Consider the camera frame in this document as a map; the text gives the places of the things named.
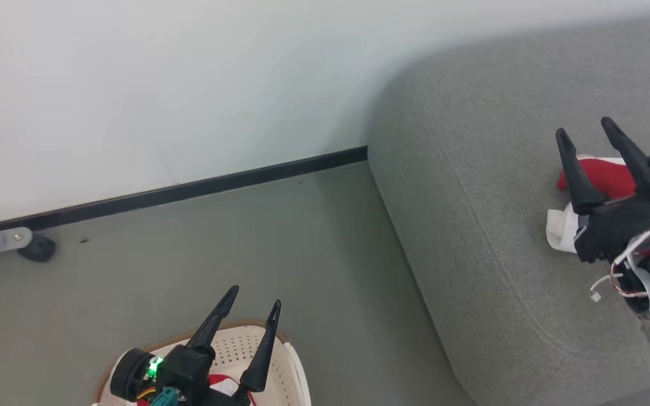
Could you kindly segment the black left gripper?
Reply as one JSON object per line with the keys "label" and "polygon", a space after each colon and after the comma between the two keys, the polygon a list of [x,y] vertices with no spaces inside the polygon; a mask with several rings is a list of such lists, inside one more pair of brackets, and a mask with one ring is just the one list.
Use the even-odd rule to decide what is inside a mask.
{"label": "black left gripper", "polygon": [[281,302],[276,300],[264,322],[264,334],[249,367],[240,376],[234,395],[214,390],[209,384],[209,371],[215,352],[211,348],[220,324],[229,315],[238,295],[239,285],[233,285],[212,309],[186,345],[175,346],[159,364],[156,374],[156,394],[151,405],[248,405],[248,393],[260,393],[266,388],[274,341],[278,332]]}

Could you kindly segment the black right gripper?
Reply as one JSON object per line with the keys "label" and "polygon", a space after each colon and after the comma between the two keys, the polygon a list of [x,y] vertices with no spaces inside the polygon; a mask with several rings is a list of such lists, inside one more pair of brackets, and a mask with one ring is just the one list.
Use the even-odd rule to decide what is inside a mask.
{"label": "black right gripper", "polygon": [[585,217],[573,237],[581,262],[614,260],[625,251],[632,237],[650,230],[650,155],[610,117],[601,118],[601,126],[611,146],[621,154],[634,191],[621,198],[601,192],[593,186],[576,155],[576,148],[565,129],[555,133],[558,152],[570,193],[573,211]]}

